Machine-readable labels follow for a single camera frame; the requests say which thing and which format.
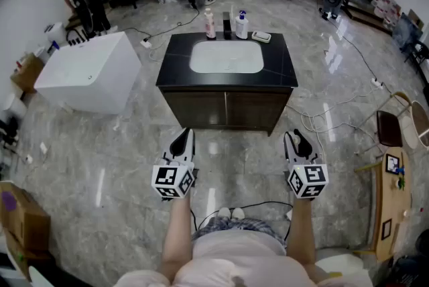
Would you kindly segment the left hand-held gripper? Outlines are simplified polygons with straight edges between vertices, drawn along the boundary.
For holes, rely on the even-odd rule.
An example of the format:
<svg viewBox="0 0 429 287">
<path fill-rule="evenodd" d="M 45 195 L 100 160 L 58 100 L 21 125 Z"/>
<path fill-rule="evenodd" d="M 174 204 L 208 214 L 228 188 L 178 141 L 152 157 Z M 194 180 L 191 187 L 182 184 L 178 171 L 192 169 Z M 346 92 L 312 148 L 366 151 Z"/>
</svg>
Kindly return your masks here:
<svg viewBox="0 0 429 287">
<path fill-rule="evenodd" d="M 195 135 L 191 128 L 177 133 L 169 152 L 165 151 L 157 164 L 153 166 L 151 187 L 162 200 L 185 198 L 194 186 Z"/>
</svg>

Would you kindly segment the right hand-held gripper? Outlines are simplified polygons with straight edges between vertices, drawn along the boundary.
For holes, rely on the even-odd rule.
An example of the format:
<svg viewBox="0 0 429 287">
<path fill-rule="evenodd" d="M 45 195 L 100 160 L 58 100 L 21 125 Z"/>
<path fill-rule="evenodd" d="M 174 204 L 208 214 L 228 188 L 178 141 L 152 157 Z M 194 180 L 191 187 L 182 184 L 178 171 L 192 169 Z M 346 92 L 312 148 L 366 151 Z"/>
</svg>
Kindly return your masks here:
<svg viewBox="0 0 429 287">
<path fill-rule="evenodd" d="M 327 165 L 313 148 L 313 142 L 298 129 L 284 134 L 284 151 L 288 160 L 287 182 L 296 198 L 314 199 L 329 183 Z"/>
</svg>

